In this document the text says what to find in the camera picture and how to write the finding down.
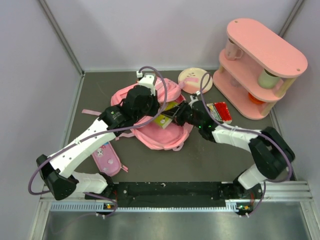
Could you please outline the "colourful patterned book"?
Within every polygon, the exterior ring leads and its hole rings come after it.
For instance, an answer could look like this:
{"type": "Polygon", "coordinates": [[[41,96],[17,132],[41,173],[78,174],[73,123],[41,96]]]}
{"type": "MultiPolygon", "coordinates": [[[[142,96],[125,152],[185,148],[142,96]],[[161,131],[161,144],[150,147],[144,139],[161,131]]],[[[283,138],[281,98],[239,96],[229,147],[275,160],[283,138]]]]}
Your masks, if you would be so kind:
{"type": "Polygon", "coordinates": [[[216,109],[215,105],[213,103],[207,103],[206,104],[208,109],[210,110],[210,113],[212,114],[212,116],[219,122],[222,122],[222,118],[218,112],[218,110],[216,109]]]}

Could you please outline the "green comic book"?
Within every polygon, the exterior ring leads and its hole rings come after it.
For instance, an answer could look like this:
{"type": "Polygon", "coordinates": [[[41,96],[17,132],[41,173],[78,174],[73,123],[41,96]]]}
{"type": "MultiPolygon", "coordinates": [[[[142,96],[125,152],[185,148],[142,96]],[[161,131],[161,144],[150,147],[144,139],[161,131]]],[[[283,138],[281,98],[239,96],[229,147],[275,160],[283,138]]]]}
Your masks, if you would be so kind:
{"type": "MultiPolygon", "coordinates": [[[[166,108],[164,109],[165,111],[170,110],[178,105],[178,102],[176,101],[171,101],[166,104],[166,108]]],[[[172,119],[170,119],[167,116],[164,116],[163,114],[160,114],[153,122],[158,126],[161,127],[162,129],[165,129],[171,122],[172,119]]]]}

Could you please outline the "pink student backpack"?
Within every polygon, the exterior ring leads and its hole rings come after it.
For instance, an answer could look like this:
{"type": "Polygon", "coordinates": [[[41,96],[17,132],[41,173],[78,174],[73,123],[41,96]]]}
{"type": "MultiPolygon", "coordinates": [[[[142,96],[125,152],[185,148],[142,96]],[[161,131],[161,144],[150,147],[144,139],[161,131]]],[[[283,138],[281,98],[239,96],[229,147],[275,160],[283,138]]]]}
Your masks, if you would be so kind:
{"type": "MultiPolygon", "coordinates": [[[[181,88],[178,83],[165,78],[164,79],[166,87],[167,87],[167,101],[172,102],[176,101],[178,104],[183,102],[185,97],[181,93],[181,88]]],[[[138,85],[137,83],[127,86],[118,90],[112,97],[111,97],[111,105],[116,105],[121,102],[122,99],[126,98],[127,93],[133,87],[138,85]]],[[[163,87],[163,83],[161,79],[158,77],[156,81],[155,88],[157,90],[158,102],[163,103],[165,97],[165,90],[163,87]]],[[[99,116],[101,112],[83,109],[83,114],[99,116]]],[[[131,133],[122,133],[119,137],[115,140],[119,140],[121,137],[131,138],[136,137],[140,142],[142,142],[145,146],[150,148],[151,150],[173,150],[179,151],[184,142],[189,137],[193,126],[186,123],[183,126],[175,125],[174,123],[170,123],[165,129],[157,126],[153,121],[147,125],[144,125],[140,128],[131,129],[131,133]]]]}

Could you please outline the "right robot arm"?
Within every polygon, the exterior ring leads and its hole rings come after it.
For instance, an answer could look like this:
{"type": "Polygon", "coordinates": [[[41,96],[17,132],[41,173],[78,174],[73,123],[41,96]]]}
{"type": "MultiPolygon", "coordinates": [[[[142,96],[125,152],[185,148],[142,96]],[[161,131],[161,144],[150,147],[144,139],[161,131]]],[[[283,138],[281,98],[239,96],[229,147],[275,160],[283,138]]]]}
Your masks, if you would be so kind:
{"type": "Polygon", "coordinates": [[[251,153],[254,164],[233,181],[233,192],[239,198],[245,198],[261,182],[278,182],[277,178],[284,170],[288,170],[289,178],[292,176],[295,154],[273,127],[251,130],[231,126],[216,120],[200,100],[183,101],[162,114],[178,126],[190,124],[198,128],[205,140],[251,153]]]}

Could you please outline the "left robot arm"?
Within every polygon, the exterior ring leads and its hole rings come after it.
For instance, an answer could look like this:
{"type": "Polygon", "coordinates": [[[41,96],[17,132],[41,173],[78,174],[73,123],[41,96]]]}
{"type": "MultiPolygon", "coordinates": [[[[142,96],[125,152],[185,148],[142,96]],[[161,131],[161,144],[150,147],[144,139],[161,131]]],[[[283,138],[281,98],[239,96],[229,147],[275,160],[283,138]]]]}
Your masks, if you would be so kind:
{"type": "Polygon", "coordinates": [[[119,104],[107,107],[78,138],[57,153],[42,154],[36,160],[41,178],[58,201],[72,193],[93,193],[109,198],[114,191],[105,173],[80,173],[76,168],[102,145],[114,140],[145,116],[158,113],[154,85],[134,86],[119,104]]]}

